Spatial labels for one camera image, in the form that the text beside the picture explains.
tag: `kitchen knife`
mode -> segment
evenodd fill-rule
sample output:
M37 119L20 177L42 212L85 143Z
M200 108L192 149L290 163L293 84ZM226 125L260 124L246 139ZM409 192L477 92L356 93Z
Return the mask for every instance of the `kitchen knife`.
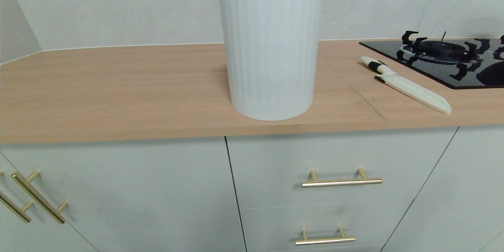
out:
M367 56L360 57L360 60L362 60L362 62L364 62L371 70L376 73L381 73L381 75L377 75L375 78L385 85L388 85L419 103L422 103L423 105L441 113L450 114L452 112L452 107L445 98L426 89L425 87L422 87L421 85L401 77L380 60Z

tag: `gold drawer handle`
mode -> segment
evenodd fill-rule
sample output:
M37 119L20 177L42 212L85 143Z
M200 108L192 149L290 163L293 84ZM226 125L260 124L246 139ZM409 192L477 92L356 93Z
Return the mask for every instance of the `gold drawer handle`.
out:
M318 180L317 173L315 170L310 172L311 181L301 182L303 188L309 187L327 187L327 186L344 186L344 185L364 185L364 184L382 184L383 180L381 178L367 178L364 170L362 168L358 169L357 172L360 174L361 178L351 179L351 180Z
M33 206L33 201L28 202L26 206L21 209L14 202L12 202L11 199L7 198L7 196L5 196L2 191L0 191L0 201L22 221L24 221L25 223L31 222L31 218L26 214L26 211L30 209L31 206Z
M343 228L338 228L340 232L339 238L321 238L321 239L308 239L306 237L306 230L303 229L303 239L300 241L296 241L296 245L316 245L316 244L333 244L333 243L347 243L347 242L355 242L355 237L346 237Z
M51 215L56 222L59 224L64 224L67 220L63 218L61 215L61 211L63 211L68 203L64 202L59 206L58 209L54 209L52 205L30 184L32 180L34 180L40 173L38 171L34 171L27 179L19 172L15 172L11 174L13 180L24 190L26 191L32 198L35 200L45 211Z

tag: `glass cooktop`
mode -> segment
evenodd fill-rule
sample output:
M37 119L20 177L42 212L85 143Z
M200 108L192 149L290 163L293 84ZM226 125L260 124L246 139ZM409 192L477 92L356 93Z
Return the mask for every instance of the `glass cooktop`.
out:
M500 39L360 42L452 89L504 87L504 35Z

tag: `white cylindrical bin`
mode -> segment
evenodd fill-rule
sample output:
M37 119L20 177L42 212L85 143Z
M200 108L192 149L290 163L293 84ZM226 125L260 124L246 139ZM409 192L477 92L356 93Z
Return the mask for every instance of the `white cylindrical bin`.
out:
M322 0L220 0L233 107L257 120L313 102Z

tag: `gray wall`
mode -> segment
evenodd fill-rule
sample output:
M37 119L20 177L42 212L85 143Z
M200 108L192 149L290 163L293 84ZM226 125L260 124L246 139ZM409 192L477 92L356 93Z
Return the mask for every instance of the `gray wall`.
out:
M40 51L16 0L0 0L0 64Z
M223 42L218 0L18 1L44 50ZM500 37L503 26L499 0L324 0L321 36Z

